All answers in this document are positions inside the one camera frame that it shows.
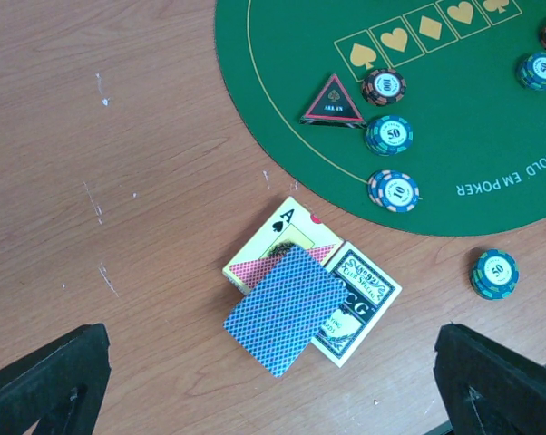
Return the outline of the round green poker mat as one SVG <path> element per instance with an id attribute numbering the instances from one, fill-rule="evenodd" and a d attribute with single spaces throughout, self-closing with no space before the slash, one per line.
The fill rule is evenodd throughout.
<path id="1" fill-rule="evenodd" d="M 541 50 L 546 1 L 219 1 L 220 69 L 262 149 L 299 183 L 361 218 L 421 235 L 495 234 L 546 218 L 546 91 L 516 69 Z M 402 100 L 361 93 L 397 70 Z M 375 155 L 360 129 L 300 117 L 335 73 L 366 120 L 398 115 L 413 145 Z M 418 185 L 414 209 L 369 197 L 381 169 Z"/>

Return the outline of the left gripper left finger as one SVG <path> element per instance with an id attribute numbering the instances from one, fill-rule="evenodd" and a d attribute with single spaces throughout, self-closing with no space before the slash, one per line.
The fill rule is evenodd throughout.
<path id="1" fill-rule="evenodd" d="M 0 434 L 93 433 L 111 374 L 104 324 L 85 324 L 0 370 Z"/>

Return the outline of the triangular red dealer button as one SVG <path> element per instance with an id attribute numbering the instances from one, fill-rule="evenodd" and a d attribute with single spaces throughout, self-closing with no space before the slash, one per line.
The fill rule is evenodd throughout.
<path id="1" fill-rule="evenodd" d="M 326 125 L 365 129 L 366 121 L 354 104 L 344 85 L 333 73 L 300 117 L 304 125 Z"/>

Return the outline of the grey card deck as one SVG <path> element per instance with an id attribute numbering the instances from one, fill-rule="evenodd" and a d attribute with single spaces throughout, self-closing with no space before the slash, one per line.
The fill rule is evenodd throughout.
<path id="1" fill-rule="evenodd" d="M 232 309 L 223 327 L 278 378 L 346 297 L 342 281 L 304 248 L 293 246 Z"/>

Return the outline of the red playing card box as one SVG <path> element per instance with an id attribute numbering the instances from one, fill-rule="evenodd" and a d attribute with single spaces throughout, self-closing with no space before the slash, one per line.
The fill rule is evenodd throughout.
<path id="1" fill-rule="evenodd" d="M 222 273 L 242 294 L 248 295 L 291 247 L 304 248 L 325 265 L 343 243 L 315 214 L 289 196 L 224 266 Z"/>

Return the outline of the green blue poker chip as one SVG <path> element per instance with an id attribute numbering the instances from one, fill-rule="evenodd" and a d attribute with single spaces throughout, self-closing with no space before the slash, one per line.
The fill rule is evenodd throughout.
<path id="1" fill-rule="evenodd" d="M 386 115 L 368 124 L 365 141 L 366 146 L 375 154 L 394 156 L 413 145 L 414 130 L 405 118 L 398 115 Z"/>

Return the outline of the green blue chip stack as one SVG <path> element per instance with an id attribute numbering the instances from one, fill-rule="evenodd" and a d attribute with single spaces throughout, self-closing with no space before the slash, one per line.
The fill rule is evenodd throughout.
<path id="1" fill-rule="evenodd" d="M 510 254 L 500 249 L 489 249 L 473 264 L 470 280 L 480 297 L 502 300 L 514 292 L 519 278 L 519 267 Z"/>

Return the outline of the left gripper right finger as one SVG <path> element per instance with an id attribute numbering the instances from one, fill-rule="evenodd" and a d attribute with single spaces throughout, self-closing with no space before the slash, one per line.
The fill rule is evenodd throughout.
<path id="1" fill-rule="evenodd" d="M 546 367 L 462 324 L 441 327 L 434 378 L 455 434 L 546 434 Z"/>

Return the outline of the blue playing card box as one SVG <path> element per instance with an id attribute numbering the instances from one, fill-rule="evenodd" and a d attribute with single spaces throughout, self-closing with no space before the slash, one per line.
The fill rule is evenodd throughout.
<path id="1" fill-rule="evenodd" d="M 346 299 L 326 320 L 312 344 L 342 367 L 400 295 L 402 287 L 350 242 L 341 246 L 326 270 L 342 282 Z"/>

